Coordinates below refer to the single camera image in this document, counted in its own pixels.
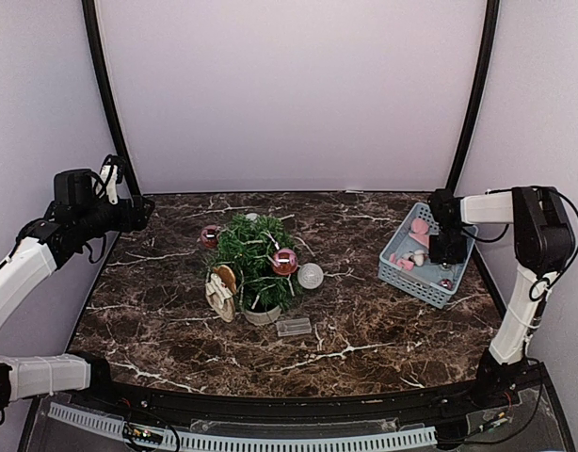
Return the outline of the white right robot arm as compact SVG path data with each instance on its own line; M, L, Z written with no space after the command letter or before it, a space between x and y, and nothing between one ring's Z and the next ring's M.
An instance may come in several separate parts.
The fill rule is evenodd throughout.
M515 186L462 198L441 188L431 193L427 204L439 226L429 238L429 259L434 264L465 261L473 238L466 231L469 226L513 228L516 282L489 355L499 365L519 363L539 327L552 287L578 254L578 234L566 211L573 203L552 186Z

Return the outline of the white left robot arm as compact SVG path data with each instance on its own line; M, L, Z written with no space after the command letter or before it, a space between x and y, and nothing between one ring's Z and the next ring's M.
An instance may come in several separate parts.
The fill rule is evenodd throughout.
M91 252L90 241L146 228L153 201L127 199L121 159L108 156L100 171L71 169L54 177L54 198L45 214L25 224L0 261L0 330L25 299L75 255ZM12 402L65 391L83 391L101 411L120 404L120 388L110 382L106 360L86 352L54 356L0 355L0 412Z

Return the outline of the clear string light garland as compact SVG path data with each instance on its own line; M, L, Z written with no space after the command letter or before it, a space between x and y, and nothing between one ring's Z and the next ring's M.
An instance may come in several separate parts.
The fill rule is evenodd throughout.
M302 291L322 284L322 268L299 262L296 239L279 218L238 214L222 226L204 227L200 240L213 252L206 261L205 300L226 323L238 314L254 326L275 323Z

